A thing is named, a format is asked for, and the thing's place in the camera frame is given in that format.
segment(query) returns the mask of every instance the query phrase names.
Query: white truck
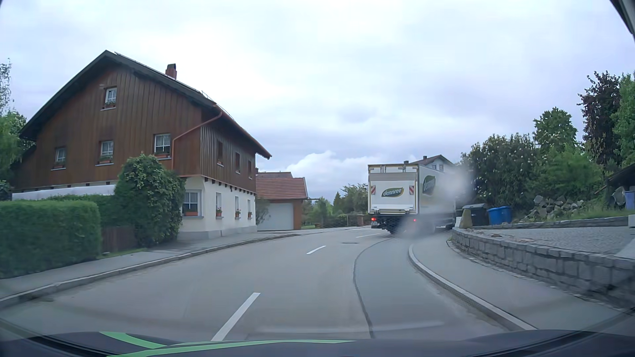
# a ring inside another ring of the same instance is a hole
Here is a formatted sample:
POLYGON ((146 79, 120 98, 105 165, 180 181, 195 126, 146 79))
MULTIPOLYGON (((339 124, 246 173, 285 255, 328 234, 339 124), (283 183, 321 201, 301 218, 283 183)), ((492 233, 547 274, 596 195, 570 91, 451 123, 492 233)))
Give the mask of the white truck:
POLYGON ((432 234, 456 222, 456 192, 449 176, 418 163, 368 165, 371 227, 391 234, 432 234))

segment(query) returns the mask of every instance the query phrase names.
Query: drainpipe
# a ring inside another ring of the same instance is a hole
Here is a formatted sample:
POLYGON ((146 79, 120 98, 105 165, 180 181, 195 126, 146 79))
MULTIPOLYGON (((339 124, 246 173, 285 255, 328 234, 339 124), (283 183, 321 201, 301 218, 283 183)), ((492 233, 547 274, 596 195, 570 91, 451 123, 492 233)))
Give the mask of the drainpipe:
POLYGON ((176 155, 177 147, 174 145, 174 143, 177 141, 177 139, 182 137, 182 136, 184 136, 185 134, 188 134, 188 133, 192 132, 193 130, 196 130, 196 129, 202 127, 205 124, 211 123, 212 121, 220 118, 221 115, 223 115, 223 110, 222 109, 220 110, 220 114, 219 115, 217 115, 214 118, 211 118, 210 120, 207 120, 207 121, 205 121, 205 122, 203 122, 201 124, 198 124, 197 126, 191 128, 191 129, 188 129, 185 133, 182 133, 181 135, 179 135, 179 136, 175 137, 174 139, 172 139, 172 160, 170 160, 171 161, 171 164, 170 164, 170 166, 171 166, 170 169, 171 170, 174 170, 174 160, 176 160, 176 158, 177 158, 177 155, 176 155))

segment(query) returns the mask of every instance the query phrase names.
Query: chimney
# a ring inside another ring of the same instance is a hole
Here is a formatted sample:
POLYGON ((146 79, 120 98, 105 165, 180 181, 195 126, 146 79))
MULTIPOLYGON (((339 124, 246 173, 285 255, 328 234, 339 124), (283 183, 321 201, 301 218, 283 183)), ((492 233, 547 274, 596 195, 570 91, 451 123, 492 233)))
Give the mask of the chimney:
POLYGON ((177 64, 169 64, 165 70, 165 74, 176 79, 177 78, 177 64))

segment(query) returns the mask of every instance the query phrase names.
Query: stone wall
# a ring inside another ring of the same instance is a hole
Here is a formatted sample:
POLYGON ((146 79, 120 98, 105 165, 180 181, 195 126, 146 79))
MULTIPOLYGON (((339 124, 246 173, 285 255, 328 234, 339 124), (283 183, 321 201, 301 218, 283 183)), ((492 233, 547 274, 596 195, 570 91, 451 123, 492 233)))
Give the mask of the stone wall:
POLYGON ((454 228, 458 249, 506 270, 617 307, 635 306, 635 260, 507 241, 454 228))

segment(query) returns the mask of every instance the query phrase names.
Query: trash bin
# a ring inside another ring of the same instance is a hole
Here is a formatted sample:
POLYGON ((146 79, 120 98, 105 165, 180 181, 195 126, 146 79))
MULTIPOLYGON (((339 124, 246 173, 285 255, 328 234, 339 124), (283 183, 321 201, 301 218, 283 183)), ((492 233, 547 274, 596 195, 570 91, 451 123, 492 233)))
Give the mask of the trash bin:
POLYGON ((624 191, 624 198, 626 199, 626 209, 635 210, 635 191, 624 191))
POLYGON ((509 206, 490 208, 487 213, 490 215, 490 224, 493 226, 512 221, 512 209, 509 206))
POLYGON ((485 203, 477 203, 475 205, 465 205, 463 206, 463 209, 464 210, 468 209, 472 213, 473 227, 488 226, 490 224, 490 219, 487 216, 487 207, 485 203))

